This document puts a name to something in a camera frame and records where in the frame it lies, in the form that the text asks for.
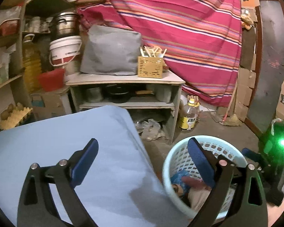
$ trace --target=white plastic bucket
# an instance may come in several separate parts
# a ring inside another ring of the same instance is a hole
[[[80,36],[63,37],[50,43],[49,60],[53,66],[63,66],[80,54]]]

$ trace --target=green light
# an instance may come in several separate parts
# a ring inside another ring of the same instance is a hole
[[[281,140],[281,141],[280,141],[280,144],[281,144],[282,146],[284,146],[284,140]]]

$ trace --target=red plastic container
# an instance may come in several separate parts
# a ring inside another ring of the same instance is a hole
[[[0,25],[0,36],[16,34],[19,31],[20,19],[7,19]]]
[[[54,91],[64,86],[64,68],[55,69],[51,72],[45,72],[38,76],[41,87],[46,91]]]

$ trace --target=wooden stick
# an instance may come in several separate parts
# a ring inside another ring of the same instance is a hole
[[[151,57],[150,52],[148,51],[148,48],[146,46],[144,46],[146,53],[149,55],[149,57]]]
[[[153,52],[153,56],[156,57],[154,49],[151,49],[151,51]]]
[[[162,54],[161,58],[163,58],[163,57],[164,57],[164,55],[165,55],[166,51],[167,51],[167,49],[165,49],[165,50],[164,50],[164,52],[163,52],[163,54]]]
[[[145,54],[144,54],[144,52],[143,52],[142,47],[140,47],[140,52],[141,52],[141,55],[142,55],[143,57],[145,57]]]
[[[224,121],[226,120],[226,118],[227,118],[227,115],[228,115],[230,106],[231,106],[231,104],[232,104],[232,102],[233,102],[233,99],[234,99],[234,97],[235,97],[235,95],[236,95],[237,84],[238,84],[238,80],[236,80],[235,88],[233,89],[233,94],[232,94],[232,96],[231,96],[229,105],[228,105],[227,110],[226,110],[226,113],[225,113],[225,115],[224,115],[223,122],[224,122]]]

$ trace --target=metal screw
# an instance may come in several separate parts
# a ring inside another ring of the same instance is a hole
[[[226,165],[227,165],[227,162],[222,159],[222,160],[219,161],[219,164],[220,164],[221,166],[226,166]]]
[[[65,166],[66,164],[67,164],[67,160],[65,160],[65,159],[62,159],[62,160],[59,161],[60,166]]]
[[[33,170],[35,170],[39,165],[37,163],[32,163],[32,165],[30,166],[30,168],[32,168]]]
[[[248,168],[249,168],[250,170],[254,170],[254,169],[255,169],[255,166],[254,166],[253,164],[249,164],[249,165],[248,165]]]

